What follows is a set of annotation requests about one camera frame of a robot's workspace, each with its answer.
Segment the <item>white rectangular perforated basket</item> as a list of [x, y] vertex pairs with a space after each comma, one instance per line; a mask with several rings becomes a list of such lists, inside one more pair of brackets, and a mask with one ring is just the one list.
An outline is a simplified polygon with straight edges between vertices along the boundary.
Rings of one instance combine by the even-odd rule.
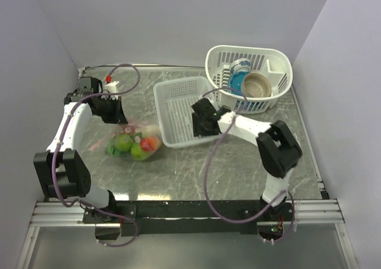
[[193, 135], [191, 106], [212, 88], [208, 79], [202, 76], [166, 80], [154, 85], [158, 124], [165, 146], [186, 148], [218, 138]]

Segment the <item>clear zip top bag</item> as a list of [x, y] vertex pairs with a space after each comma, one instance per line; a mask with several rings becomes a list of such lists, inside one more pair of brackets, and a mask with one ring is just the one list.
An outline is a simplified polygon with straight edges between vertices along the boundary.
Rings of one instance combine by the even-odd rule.
[[[131, 122], [127, 123], [127, 124], [153, 124], [153, 123], [149, 123], [147, 121], [141, 121], [141, 120], [132, 120]], [[114, 126], [114, 128], [108, 133], [105, 135], [105, 137], [99, 139], [97, 142], [93, 143], [93, 145], [91, 145], [90, 147], [88, 147], [88, 151], [90, 151], [91, 153], [94, 153], [96, 151], [100, 151], [100, 150], [103, 150], [104, 153], [105, 153], [105, 146], [107, 145], [107, 143], [109, 142], [109, 140], [113, 137], [115, 138], [117, 135], [121, 134], [121, 133], [125, 133], [121, 127], [123, 125], [126, 125], [126, 124], [118, 124], [116, 126]], [[139, 134], [128, 134], [132, 140], [133, 140], [133, 143], [138, 143], [140, 144], [141, 140], [143, 138], [146, 138], [146, 137], [157, 137], [159, 140], [160, 140], [160, 147], [162, 145], [162, 138], [161, 138], [161, 133], [160, 133], [160, 127], [159, 125], [157, 124], [154, 124], [158, 127], [158, 131], [156, 134], [153, 134], [153, 135], [150, 135], [150, 136], [142, 136], [142, 135], [139, 135]], [[160, 147], [155, 151], [155, 152], [151, 152], [149, 153], [149, 157], [150, 158], [151, 156], [153, 156], [153, 154], [155, 154], [159, 149]], [[130, 150], [127, 151], [127, 152], [121, 152], [120, 151], [120, 155], [117, 156], [117, 157], [120, 157], [120, 158], [131, 158], [131, 159], [134, 159], [132, 156], [131, 156], [131, 153], [130, 153]]]

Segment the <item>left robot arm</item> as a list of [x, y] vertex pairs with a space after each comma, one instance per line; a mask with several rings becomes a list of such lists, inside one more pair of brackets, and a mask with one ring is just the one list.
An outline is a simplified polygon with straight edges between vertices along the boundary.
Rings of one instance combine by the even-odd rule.
[[104, 123], [125, 124], [118, 81], [108, 76], [105, 83], [82, 77], [77, 89], [64, 98], [64, 114], [57, 133], [46, 151], [36, 153], [33, 165], [46, 199], [78, 201], [87, 214], [105, 222], [114, 221], [118, 207], [113, 193], [95, 186], [78, 153], [86, 126], [92, 116]]

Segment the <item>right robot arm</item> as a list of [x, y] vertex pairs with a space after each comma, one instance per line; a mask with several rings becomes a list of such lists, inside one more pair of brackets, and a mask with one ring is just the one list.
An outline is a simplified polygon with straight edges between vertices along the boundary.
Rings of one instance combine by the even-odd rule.
[[[222, 220], [232, 224], [244, 224], [261, 216], [266, 220], [276, 219], [283, 211], [288, 191], [289, 179], [302, 157], [302, 149], [284, 121], [266, 123], [244, 117], [223, 106], [215, 109], [211, 101], [201, 98], [192, 105], [193, 135], [217, 136], [212, 151], [208, 155], [204, 174], [204, 196], [212, 212]], [[219, 213], [213, 206], [207, 191], [207, 178], [212, 158], [227, 135], [238, 137], [258, 148], [261, 163], [267, 172], [266, 185], [260, 199], [260, 211], [243, 220], [232, 220]]]

